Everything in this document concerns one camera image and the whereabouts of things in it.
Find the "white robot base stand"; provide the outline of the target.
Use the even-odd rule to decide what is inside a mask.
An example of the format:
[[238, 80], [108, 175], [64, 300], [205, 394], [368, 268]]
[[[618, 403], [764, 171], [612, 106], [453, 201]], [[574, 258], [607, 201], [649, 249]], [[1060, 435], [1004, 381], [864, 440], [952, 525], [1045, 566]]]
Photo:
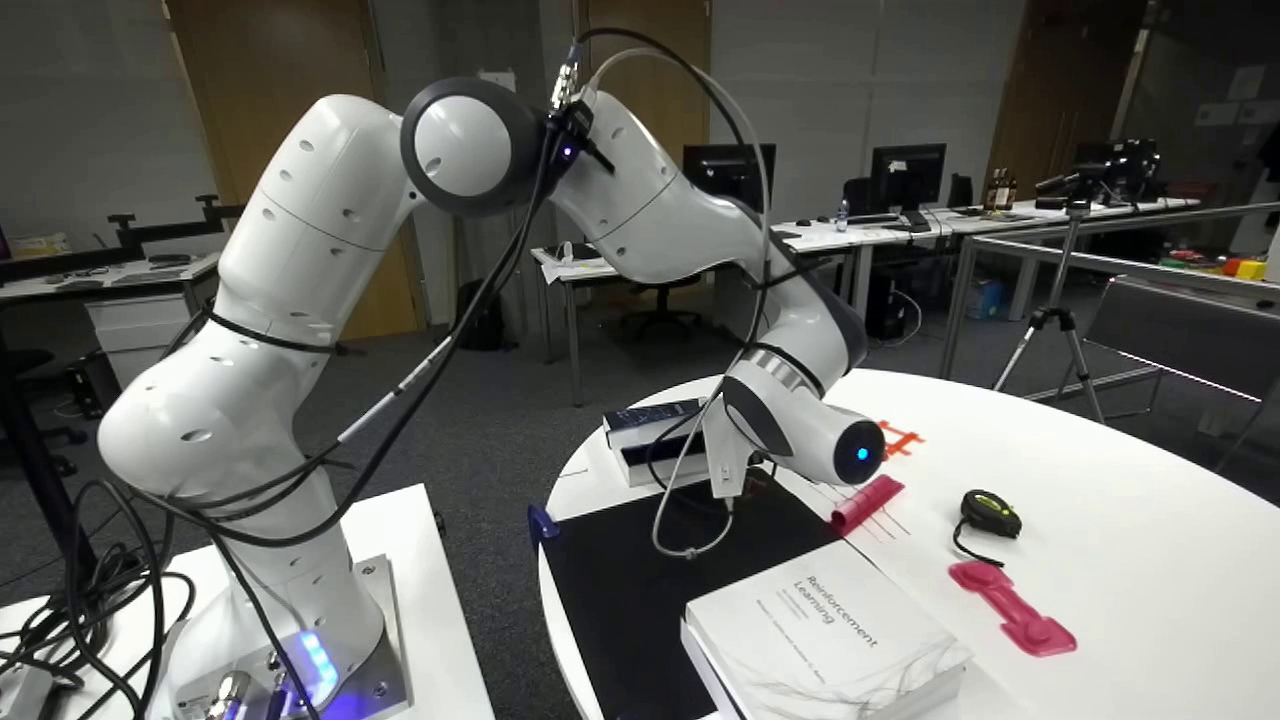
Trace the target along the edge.
[[[448, 571], [443, 541], [428, 488], [396, 488], [373, 499], [355, 499], [344, 519], [344, 541], [355, 558], [355, 575], [373, 589], [385, 620], [386, 643], [396, 650], [396, 676], [386, 676], [386, 694], [368, 678], [373, 699], [396, 699], [373, 713], [368, 720], [497, 720], [484, 672], [470, 649], [470, 632]], [[167, 641], [197, 629], [197, 615], [227, 589], [227, 571], [211, 544], [178, 552], [172, 565], [177, 579], [163, 579], [163, 629]], [[186, 602], [186, 575], [197, 589], [190, 613], [177, 624]], [[123, 602], [108, 624], [108, 643], [98, 661], [123, 678], [123, 672], [150, 649], [150, 590]], [[14, 600], [0, 606], [0, 632], [14, 632], [34, 615], [40, 600]], [[54, 720], [78, 720], [96, 699], [96, 720], [135, 720], [123, 686], [112, 684], [88, 663], [77, 672], [78, 686], [46, 702]]]

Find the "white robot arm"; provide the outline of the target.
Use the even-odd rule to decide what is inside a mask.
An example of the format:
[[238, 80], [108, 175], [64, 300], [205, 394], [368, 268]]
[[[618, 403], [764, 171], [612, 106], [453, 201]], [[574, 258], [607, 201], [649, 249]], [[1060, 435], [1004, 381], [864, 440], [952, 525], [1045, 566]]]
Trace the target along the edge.
[[368, 283], [422, 205], [554, 209], [638, 283], [740, 268], [754, 283], [753, 335], [700, 413], [720, 499], [754, 458], [819, 484], [884, 463], [884, 432], [826, 399], [864, 353], [854, 313], [796, 268], [760, 209], [694, 189], [615, 97], [574, 74], [543, 112], [484, 74], [436, 80], [398, 112], [327, 93], [264, 164], [209, 313], [96, 427], [123, 488], [227, 544], [227, 589], [163, 643], [156, 717], [211, 699], [227, 676], [332, 702], [386, 634], [296, 413], [361, 335]]

